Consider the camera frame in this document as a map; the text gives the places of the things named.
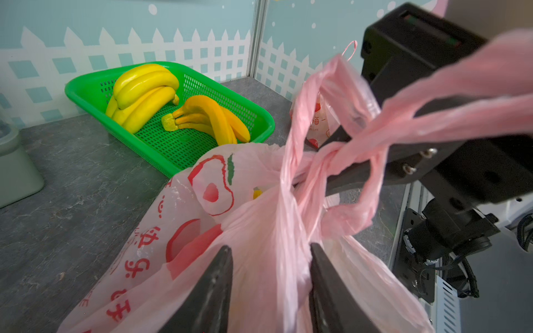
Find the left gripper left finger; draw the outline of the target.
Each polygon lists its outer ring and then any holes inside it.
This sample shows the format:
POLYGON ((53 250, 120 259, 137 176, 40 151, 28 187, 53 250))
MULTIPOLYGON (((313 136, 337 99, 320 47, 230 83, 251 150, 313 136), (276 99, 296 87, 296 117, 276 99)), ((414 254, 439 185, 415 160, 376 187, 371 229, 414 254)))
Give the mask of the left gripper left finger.
POLYGON ((227 332, 233 284, 233 256, 222 246, 161 332, 227 332))

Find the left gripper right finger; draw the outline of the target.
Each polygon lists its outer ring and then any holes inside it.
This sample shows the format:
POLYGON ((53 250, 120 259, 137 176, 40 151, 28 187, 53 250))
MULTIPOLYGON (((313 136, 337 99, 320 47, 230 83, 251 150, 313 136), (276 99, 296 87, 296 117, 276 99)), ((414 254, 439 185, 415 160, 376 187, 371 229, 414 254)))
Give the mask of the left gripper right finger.
POLYGON ((323 248, 310 245, 312 290, 309 308, 314 332, 378 332, 343 283, 323 248))

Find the pink plastic bag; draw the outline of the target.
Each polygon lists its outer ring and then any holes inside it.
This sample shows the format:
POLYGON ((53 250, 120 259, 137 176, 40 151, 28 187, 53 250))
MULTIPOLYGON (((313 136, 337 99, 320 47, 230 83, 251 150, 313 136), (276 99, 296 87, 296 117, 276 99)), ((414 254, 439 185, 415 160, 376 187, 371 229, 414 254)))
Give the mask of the pink plastic bag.
POLYGON ((389 149, 307 145, 318 93, 337 115, 327 93, 372 92, 338 55, 303 85, 284 147, 223 145, 176 174, 59 330, 157 332, 229 246, 229 331, 311 332, 310 245, 317 243, 380 331, 432 332, 419 301, 355 239, 378 208, 389 149), (256 187, 262 194, 253 200, 256 187))
POLYGON ((339 127, 339 119, 333 107, 318 93, 313 118, 305 138, 306 144, 317 151, 339 127))

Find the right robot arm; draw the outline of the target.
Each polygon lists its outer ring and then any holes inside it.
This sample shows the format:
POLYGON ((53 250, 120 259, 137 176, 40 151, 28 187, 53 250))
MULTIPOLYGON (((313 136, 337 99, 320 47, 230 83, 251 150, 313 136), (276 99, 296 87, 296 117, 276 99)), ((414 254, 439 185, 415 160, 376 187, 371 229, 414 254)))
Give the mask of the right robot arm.
MULTIPOLYGON (((365 30, 362 75, 383 104, 485 43, 483 37, 406 3, 365 30)), ((532 136, 393 145, 384 184, 414 181, 433 198, 421 212, 410 209, 401 217, 394 275, 416 296, 433 302, 435 263, 442 261, 444 278, 459 296, 478 297, 467 257, 489 248, 505 220, 502 213, 483 212, 482 206, 526 203, 532 193, 532 136)))

